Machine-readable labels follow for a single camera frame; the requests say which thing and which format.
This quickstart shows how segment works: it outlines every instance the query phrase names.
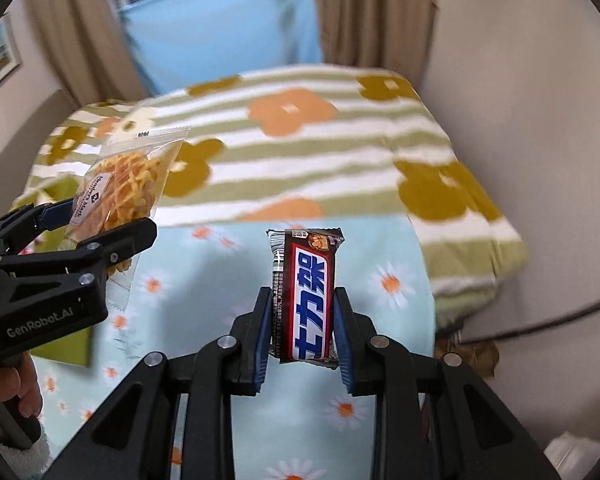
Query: curtain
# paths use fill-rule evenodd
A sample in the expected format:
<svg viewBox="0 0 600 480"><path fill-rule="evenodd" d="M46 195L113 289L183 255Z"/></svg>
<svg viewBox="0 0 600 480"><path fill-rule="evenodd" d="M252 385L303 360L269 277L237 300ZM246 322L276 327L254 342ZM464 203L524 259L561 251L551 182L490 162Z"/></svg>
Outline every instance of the curtain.
<svg viewBox="0 0 600 480"><path fill-rule="evenodd" d="M75 104L147 97L116 0L26 0L36 39Z"/></svg>
<svg viewBox="0 0 600 480"><path fill-rule="evenodd" d="M382 67L420 83L434 0L316 0L325 62Z"/></svg>

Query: white wall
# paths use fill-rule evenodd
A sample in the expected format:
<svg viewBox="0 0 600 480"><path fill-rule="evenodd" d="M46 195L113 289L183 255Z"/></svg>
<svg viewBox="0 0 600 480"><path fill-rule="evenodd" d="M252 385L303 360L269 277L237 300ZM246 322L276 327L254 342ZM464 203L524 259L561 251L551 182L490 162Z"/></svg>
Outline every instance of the white wall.
<svg viewBox="0 0 600 480"><path fill-rule="evenodd" d="M600 297L600 15L590 0L438 0L421 95L528 242L464 336ZM600 315L500 345L492 387L542 443L600 439Z"/></svg>
<svg viewBox="0 0 600 480"><path fill-rule="evenodd" d="M59 82L33 40L24 0L9 6L11 28L21 65L0 83L0 152Z"/></svg>

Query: chocolate bar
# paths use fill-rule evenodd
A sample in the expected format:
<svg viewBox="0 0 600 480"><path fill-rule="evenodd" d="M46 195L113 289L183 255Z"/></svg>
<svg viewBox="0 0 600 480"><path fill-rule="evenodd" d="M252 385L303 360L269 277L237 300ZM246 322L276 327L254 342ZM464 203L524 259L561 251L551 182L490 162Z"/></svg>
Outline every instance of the chocolate bar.
<svg viewBox="0 0 600 480"><path fill-rule="evenodd" d="M271 352L281 363L337 364L333 329L340 229L267 231L273 261Z"/></svg>

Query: fried snack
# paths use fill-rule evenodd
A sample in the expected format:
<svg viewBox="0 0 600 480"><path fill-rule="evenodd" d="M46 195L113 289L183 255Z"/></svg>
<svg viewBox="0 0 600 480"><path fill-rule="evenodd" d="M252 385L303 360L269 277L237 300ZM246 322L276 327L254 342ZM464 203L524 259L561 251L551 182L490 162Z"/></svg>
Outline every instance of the fried snack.
<svg viewBox="0 0 600 480"><path fill-rule="evenodd" d="M98 162L74 201L68 237L80 242L150 216L167 168L168 162L159 156L149 157L146 149L119 153ZM130 260L120 262L109 269L109 275L128 270L130 265Z"/></svg>

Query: human hand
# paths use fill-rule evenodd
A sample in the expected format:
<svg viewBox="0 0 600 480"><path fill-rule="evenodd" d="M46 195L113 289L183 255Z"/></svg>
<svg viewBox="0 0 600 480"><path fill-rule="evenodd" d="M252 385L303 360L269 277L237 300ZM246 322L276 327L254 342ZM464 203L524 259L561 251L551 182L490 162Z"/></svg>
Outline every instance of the human hand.
<svg viewBox="0 0 600 480"><path fill-rule="evenodd" d="M20 397L18 408L25 418L38 416L42 410L42 394L38 375L29 352L24 352L18 368L0 368L0 402Z"/></svg>

